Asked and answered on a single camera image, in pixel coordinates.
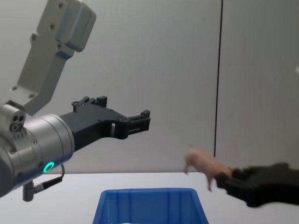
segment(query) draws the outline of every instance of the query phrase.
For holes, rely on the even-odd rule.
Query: table surface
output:
[[[35,184],[56,177],[43,175]],[[62,183],[22,201],[22,188],[0,199],[1,224],[91,224],[100,194],[107,189],[193,188],[197,191],[210,224],[297,224],[299,207],[272,203],[258,209],[228,196],[213,184],[206,188],[200,173],[69,174]]]

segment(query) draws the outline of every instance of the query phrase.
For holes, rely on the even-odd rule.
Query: green indicator light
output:
[[[54,162],[49,162],[45,168],[43,169],[43,172],[44,173],[48,173],[50,170],[53,169],[53,167],[55,166],[55,163]]]

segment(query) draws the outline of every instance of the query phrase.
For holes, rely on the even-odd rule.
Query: black object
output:
[[[42,185],[43,185],[43,190],[46,190],[48,189],[49,187],[52,187],[54,186],[55,184],[58,184],[62,182],[62,177],[57,177],[57,178],[54,178],[52,180],[49,180],[49,181],[46,181],[46,182],[43,182]]]
[[[216,181],[218,188],[245,201],[249,207],[272,202],[299,205],[299,170],[290,169],[286,163],[235,169],[233,178],[222,175]]]
[[[33,181],[26,183],[23,186],[23,201],[31,202],[34,197],[34,184]]]
[[[101,139],[126,139],[130,134],[149,130],[150,111],[126,117],[106,108],[107,97],[97,99],[84,97],[72,103],[73,112],[60,116],[71,129],[75,140],[75,151]]]

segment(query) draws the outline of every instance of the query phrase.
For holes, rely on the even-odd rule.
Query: black vertical line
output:
[[[215,113],[215,133],[214,133],[214,157],[216,157],[219,72],[220,72],[220,55],[221,55],[221,37],[222,37],[222,17],[223,17],[223,0],[221,0],[220,33],[219,33],[219,48],[218,48],[218,71],[217,71],[216,113]]]

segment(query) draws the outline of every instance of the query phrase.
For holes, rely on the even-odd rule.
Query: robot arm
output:
[[[100,138],[125,139],[149,129],[149,111],[125,117],[106,108],[106,97],[85,97],[60,117],[26,117],[51,100],[66,60],[85,48],[95,20],[80,0],[48,0],[17,85],[0,104],[0,197],[24,186],[23,200],[31,201],[63,175],[37,186],[33,180],[68,161],[75,151]]]
[[[49,0],[8,99],[34,115],[50,102],[66,61],[85,48],[95,13],[78,0]]]

